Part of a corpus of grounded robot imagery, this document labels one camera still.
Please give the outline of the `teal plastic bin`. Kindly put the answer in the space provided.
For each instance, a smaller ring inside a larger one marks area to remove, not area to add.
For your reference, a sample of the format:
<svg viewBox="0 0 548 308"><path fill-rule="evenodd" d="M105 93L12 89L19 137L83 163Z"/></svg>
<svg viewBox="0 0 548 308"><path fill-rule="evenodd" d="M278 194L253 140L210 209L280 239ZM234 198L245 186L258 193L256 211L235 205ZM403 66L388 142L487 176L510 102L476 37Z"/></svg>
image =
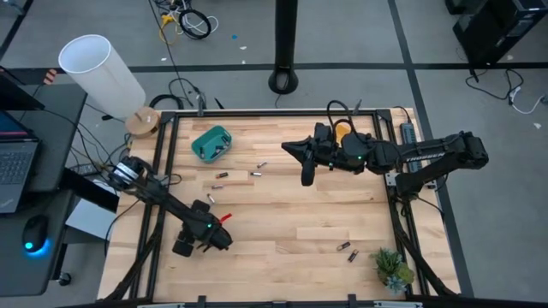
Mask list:
<svg viewBox="0 0 548 308"><path fill-rule="evenodd" d="M223 136L225 136L229 140L228 146L222 141ZM200 135L191 144L191 149L202 163L214 163L230 149L230 147L232 146L232 141L232 135L224 127L215 126ZM210 157L212 148L216 148L216 146L218 145L225 146L225 149L223 151L216 152L212 157ZM204 160L200 159L200 147L203 148L205 151Z"/></svg>

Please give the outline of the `black vertical pole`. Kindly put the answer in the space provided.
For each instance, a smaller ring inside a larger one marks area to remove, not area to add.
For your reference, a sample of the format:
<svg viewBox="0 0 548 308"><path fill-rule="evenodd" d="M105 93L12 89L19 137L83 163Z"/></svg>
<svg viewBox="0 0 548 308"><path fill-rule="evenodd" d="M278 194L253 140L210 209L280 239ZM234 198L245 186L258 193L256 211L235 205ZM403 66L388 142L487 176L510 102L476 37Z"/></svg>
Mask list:
<svg viewBox="0 0 548 308"><path fill-rule="evenodd" d="M299 84L295 73L297 13L298 0L276 0L275 62L268 85L280 95L294 92Z"/></svg>

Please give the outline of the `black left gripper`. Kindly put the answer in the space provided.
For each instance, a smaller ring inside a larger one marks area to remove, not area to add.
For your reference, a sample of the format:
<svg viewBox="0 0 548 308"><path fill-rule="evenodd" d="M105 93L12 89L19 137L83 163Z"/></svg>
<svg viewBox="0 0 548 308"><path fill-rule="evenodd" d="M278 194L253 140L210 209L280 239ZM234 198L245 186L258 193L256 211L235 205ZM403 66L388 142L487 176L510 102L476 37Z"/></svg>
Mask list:
<svg viewBox="0 0 548 308"><path fill-rule="evenodd" d="M215 216L200 216L192 219L194 238L200 241L200 248L207 252L212 247L218 250L228 250L233 243L231 235ZM174 242L172 251L183 257L190 257L194 249L194 240L180 240Z"/></svg>

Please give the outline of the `black computer mouse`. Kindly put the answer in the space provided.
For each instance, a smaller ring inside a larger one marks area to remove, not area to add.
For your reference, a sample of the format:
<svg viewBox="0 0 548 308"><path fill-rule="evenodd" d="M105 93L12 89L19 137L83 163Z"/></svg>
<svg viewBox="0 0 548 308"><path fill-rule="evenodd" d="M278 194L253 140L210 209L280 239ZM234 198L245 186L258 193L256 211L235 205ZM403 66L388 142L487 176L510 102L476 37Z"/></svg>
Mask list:
<svg viewBox="0 0 548 308"><path fill-rule="evenodd" d="M49 218L39 214L29 218L23 228L21 243L25 253L39 258L49 249Z"/></svg>

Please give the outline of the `black laptop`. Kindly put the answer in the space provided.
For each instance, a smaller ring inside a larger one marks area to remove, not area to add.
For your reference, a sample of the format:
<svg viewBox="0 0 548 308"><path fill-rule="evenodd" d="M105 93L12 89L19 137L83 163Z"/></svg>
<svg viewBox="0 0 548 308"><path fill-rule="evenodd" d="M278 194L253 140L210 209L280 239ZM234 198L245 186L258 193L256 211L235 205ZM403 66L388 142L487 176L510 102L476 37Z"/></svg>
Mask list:
<svg viewBox="0 0 548 308"><path fill-rule="evenodd" d="M0 214L17 211L39 145L38 137L0 110Z"/></svg>

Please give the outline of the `black power strip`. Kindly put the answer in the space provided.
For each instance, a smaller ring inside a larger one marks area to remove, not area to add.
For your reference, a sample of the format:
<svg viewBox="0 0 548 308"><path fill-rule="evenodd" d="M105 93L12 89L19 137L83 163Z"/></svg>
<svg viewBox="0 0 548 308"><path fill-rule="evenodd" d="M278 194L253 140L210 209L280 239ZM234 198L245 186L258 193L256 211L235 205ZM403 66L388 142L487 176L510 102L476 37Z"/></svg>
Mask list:
<svg viewBox="0 0 548 308"><path fill-rule="evenodd" d="M402 136L402 141L404 144L413 144L417 141L416 134L414 131L414 125L412 122L404 122L400 125L400 131ZM407 164L408 172L414 173L419 171L422 168L421 161L414 161Z"/></svg>

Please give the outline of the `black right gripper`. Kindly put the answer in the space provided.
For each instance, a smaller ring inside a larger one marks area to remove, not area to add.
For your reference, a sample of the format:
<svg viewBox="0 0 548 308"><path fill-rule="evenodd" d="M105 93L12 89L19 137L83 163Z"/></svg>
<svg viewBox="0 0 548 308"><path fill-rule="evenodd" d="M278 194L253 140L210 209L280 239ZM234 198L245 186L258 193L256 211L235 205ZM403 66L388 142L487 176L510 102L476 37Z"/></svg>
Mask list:
<svg viewBox="0 0 548 308"><path fill-rule="evenodd" d="M316 163L312 151L296 150L297 148L307 148L315 144ZM315 124L312 136L308 136L304 140L283 142L282 148L301 164L301 184L304 187L313 184L316 164L330 169L340 169L342 166L342 160L339 157L339 146L332 137L331 127L320 122Z"/></svg>

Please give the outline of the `yellow plastic bin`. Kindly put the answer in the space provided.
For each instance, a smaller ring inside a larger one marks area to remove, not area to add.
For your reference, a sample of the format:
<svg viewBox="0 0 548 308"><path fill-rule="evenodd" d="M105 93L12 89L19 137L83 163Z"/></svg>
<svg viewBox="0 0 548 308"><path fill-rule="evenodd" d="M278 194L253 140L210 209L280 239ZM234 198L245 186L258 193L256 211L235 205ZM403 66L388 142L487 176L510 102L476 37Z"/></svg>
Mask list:
<svg viewBox="0 0 548 308"><path fill-rule="evenodd" d="M346 122L341 122L336 125L336 142L341 145L344 136L352 132L351 126Z"/></svg>

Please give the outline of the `white shade table lamp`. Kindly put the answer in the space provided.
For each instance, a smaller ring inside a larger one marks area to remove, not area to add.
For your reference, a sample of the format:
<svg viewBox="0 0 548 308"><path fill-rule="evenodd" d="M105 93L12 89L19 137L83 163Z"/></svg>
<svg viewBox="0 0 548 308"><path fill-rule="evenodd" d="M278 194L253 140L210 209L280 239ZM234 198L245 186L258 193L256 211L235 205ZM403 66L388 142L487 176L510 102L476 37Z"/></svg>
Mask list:
<svg viewBox="0 0 548 308"><path fill-rule="evenodd" d="M160 115L145 106L146 93L111 42L98 34L74 38L58 55L60 68L106 112L125 121L136 138L159 129Z"/></svg>

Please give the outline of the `white flat box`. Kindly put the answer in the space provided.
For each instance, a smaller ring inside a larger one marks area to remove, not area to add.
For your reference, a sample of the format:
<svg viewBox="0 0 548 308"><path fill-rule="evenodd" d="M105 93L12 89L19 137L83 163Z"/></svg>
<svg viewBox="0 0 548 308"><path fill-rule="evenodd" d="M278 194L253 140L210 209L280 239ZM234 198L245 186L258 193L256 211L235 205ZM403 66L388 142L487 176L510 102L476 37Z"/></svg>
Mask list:
<svg viewBox="0 0 548 308"><path fill-rule="evenodd" d="M66 225L100 239L109 240L111 224L115 218L114 212L81 199L68 216Z"/></svg>

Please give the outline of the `black monitor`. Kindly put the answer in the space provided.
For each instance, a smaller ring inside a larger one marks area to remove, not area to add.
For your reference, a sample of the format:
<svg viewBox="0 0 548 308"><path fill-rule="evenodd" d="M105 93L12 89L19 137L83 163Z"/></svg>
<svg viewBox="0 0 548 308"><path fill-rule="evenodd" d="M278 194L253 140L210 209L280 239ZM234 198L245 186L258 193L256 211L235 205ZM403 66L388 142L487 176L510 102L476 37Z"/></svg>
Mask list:
<svg viewBox="0 0 548 308"><path fill-rule="evenodd" d="M45 106L0 73L0 110L43 110Z"/></svg>

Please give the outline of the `small potted succulent plant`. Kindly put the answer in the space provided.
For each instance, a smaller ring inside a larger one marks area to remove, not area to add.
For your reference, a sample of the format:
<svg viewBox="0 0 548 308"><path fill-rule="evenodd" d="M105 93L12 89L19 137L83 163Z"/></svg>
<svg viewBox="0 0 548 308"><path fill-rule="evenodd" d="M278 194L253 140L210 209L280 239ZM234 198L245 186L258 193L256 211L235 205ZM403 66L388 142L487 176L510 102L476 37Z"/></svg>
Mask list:
<svg viewBox="0 0 548 308"><path fill-rule="evenodd" d="M404 294L414 282L415 273L403 261L401 253L381 247L369 258L375 263L378 279L392 294Z"/></svg>

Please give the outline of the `black equipment cabinet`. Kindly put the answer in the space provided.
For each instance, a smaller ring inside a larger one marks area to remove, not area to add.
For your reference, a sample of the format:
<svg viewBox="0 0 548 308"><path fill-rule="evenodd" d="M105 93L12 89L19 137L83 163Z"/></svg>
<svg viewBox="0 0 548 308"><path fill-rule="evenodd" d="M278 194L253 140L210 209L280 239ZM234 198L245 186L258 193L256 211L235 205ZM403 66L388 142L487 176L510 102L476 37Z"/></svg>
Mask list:
<svg viewBox="0 0 548 308"><path fill-rule="evenodd" d="M468 62L492 65L513 48L543 17L548 0L444 0L458 20L453 32Z"/></svg>

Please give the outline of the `black desk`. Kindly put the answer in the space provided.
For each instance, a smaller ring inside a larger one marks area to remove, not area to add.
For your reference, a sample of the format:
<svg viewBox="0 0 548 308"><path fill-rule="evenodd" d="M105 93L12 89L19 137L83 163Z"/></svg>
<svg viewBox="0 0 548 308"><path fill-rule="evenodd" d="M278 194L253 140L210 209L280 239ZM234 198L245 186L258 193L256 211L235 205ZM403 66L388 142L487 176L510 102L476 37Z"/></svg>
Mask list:
<svg viewBox="0 0 548 308"><path fill-rule="evenodd" d="M66 86L21 89L45 108L4 110L38 137L40 145L17 211L0 214L0 298L40 295L58 277L56 262L75 199L65 163L85 95ZM46 254L33 258L25 253L21 236L27 220L39 214L49 218L50 245Z"/></svg>

